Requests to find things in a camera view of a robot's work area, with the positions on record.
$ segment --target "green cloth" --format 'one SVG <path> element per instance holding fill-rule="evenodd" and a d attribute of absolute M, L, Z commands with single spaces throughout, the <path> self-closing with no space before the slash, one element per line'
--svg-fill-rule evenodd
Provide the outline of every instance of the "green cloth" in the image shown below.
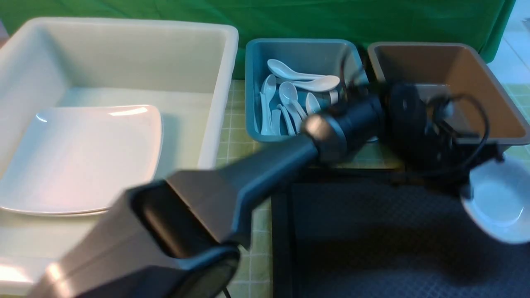
<path fill-rule="evenodd" d="M 0 0 L 9 33 L 38 16 L 99 16 L 229 24 L 239 30 L 234 78 L 255 38 L 462 42 L 495 57 L 515 0 Z"/>

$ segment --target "white plastic spoon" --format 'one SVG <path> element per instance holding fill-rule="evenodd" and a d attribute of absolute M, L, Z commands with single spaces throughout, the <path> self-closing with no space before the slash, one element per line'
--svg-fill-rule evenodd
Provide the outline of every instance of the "white plastic spoon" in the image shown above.
<path fill-rule="evenodd" d="M 307 114 L 311 115 L 321 110 L 319 101 L 313 93 L 309 92 L 305 98 L 305 109 Z"/>
<path fill-rule="evenodd" d="M 261 93 L 265 94 L 265 105 L 266 109 L 264 113 L 267 114 L 267 117 L 269 119 L 269 122 L 272 126 L 272 120 L 271 120 L 271 112 L 270 112 L 270 101 L 274 97 L 274 93 L 276 93 L 276 77 L 274 75 L 269 75 L 265 81 L 263 81 L 263 85 L 261 85 Z"/>
<path fill-rule="evenodd" d="M 278 110 L 278 109 L 272 110 L 272 133 L 275 136 L 281 135 L 281 133 L 280 133 L 280 117 L 281 117 L 281 110 Z"/>
<path fill-rule="evenodd" d="M 287 133 L 289 134 L 289 136 L 296 135 L 295 130 L 293 128 L 293 124 L 291 124 L 291 117 L 289 117 L 289 113 L 287 112 L 285 107 L 281 104 L 277 105 L 276 107 L 280 109 L 281 114 L 284 115 L 285 125 L 287 125 Z"/>
<path fill-rule="evenodd" d="M 278 93 L 280 95 L 281 103 L 285 106 L 289 113 L 298 113 L 298 115 L 302 119 L 307 118 L 307 114 L 305 113 L 304 108 L 302 108 L 300 103 L 298 103 L 298 92 L 296 91 L 296 87 L 291 82 L 283 82 L 280 85 Z"/>
<path fill-rule="evenodd" d="M 272 124 L 267 113 L 267 100 L 265 99 L 265 94 L 260 92 L 260 102 L 261 102 L 261 134 L 264 136 L 272 136 Z"/>
<path fill-rule="evenodd" d="M 327 75 L 309 82 L 289 81 L 283 79 L 278 80 L 278 83 L 283 84 L 283 82 L 289 82 L 298 88 L 311 92 L 327 92 L 329 90 L 335 89 L 335 87 L 339 85 L 340 79 L 334 75 Z"/>
<path fill-rule="evenodd" d="M 330 90 L 330 103 L 336 104 L 339 101 L 339 93 L 336 90 Z"/>
<path fill-rule="evenodd" d="M 270 72 L 272 72 L 275 76 L 284 78 L 286 80 L 314 80 L 316 78 L 323 77 L 323 75 L 298 73 L 290 69 L 287 65 L 285 65 L 285 63 L 276 59 L 269 59 L 267 61 L 267 66 L 269 67 Z"/>

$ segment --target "stacked plates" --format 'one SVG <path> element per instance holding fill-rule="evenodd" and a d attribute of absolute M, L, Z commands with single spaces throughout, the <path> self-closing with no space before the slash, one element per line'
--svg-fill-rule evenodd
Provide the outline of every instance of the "stacked plates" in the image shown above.
<path fill-rule="evenodd" d="M 0 180 L 0 207 L 40 216 L 103 213 L 124 189 L 152 180 L 161 146 L 153 106 L 43 110 Z"/>

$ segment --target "brown plastic bin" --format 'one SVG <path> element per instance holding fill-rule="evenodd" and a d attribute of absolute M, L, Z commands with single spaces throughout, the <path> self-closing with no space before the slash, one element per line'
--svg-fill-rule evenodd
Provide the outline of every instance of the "brown plastic bin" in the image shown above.
<path fill-rule="evenodd" d="M 370 45 L 368 54 L 378 81 L 415 83 L 426 102 L 444 92 L 474 96 L 490 120 L 488 143 L 496 141 L 505 149 L 530 143 L 530 126 L 473 48 L 460 43 L 378 42 Z M 466 101 L 456 104 L 447 122 L 455 129 L 484 132 L 482 118 Z"/>

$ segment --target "wire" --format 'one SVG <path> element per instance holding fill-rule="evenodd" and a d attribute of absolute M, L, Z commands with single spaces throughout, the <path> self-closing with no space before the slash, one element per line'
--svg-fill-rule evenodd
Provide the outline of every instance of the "wire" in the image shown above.
<path fill-rule="evenodd" d="M 455 166 L 455 167 L 449 168 L 449 169 L 441 169 L 441 170 L 436 170 L 436 171 L 431 171 L 431 172 L 418 173 L 420 177 L 424 177 L 424 178 L 426 178 L 426 177 L 436 177 L 436 176 L 441 176 L 443 174 L 449 174 L 449 173 L 452 173 L 452 172 L 463 170 L 463 169 L 468 167 L 473 162 L 473 160 L 480 154 L 480 152 L 482 151 L 482 149 L 486 145 L 486 142 L 488 141 L 488 138 L 490 137 L 490 129 L 491 128 L 490 128 L 490 121 L 488 119 L 488 115 L 487 115 L 486 111 L 484 110 L 484 107 L 482 106 L 480 101 L 478 101 L 475 97 L 473 97 L 472 95 L 469 95 L 469 94 L 459 94 L 459 95 L 455 95 L 453 97 L 447 98 L 448 102 L 457 102 L 457 101 L 461 101 L 461 100 L 467 100 L 470 103 L 472 103 L 475 106 L 475 108 L 477 109 L 477 111 L 479 112 L 479 114 L 480 114 L 480 116 L 482 118 L 482 121 L 484 122 L 484 134 L 482 135 L 482 139 L 480 140 L 479 145 L 476 147 L 476 149 L 473 151 L 473 153 L 471 153 L 467 157 L 467 159 L 465 159 L 458 166 Z"/>
<path fill-rule="evenodd" d="M 226 298 L 232 298 L 232 296 L 230 296 L 230 292 L 228 292 L 228 289 L 227 289 L 227 288 L 224 288 L 224 289 L 223 289 L 223 294 L 225 294 L 225 297 L 226 297 Z"/>
<path fill-rule="evenodd" d="M 450 174 L 459 170 L 463 170 L 466 167 L 468 167 L 473 160 L 480 154 L 484 146 L 486 145 L 486 142 L 490 136 L 490 122 L 488 119 L 488 115 L 486 111 L 484 110 L 484 107 L 482 104 L 473 96 L 469 94 L 459 94 L 455 95 L 453 97 L 447 97 L 445 98 L 447 102 L 457 102 L 461 100 L 467 100 L 471 102 L 477 111 L 479 112 L 483 122 L 484 122 L 484 134 L 482 135 L 482 139 L 480 140 L 480 143 L 476 147 L 476 149 L 459 165 L 451 167 L 451 168 L 445 168 L 435 171 L 428 171 L 428 172 L 403 172 L 403 173 L 362 173 L 358 174 L 356 176 L 360 177 L 370 177 L 370 178 L 405 178 L 405 179 L 414 179 L 414 178 L 432 178 L 432 177 L 438 177 L 446 174 Z M 337 169 L 338 173 L 343 172 L 341 169 Z"/>

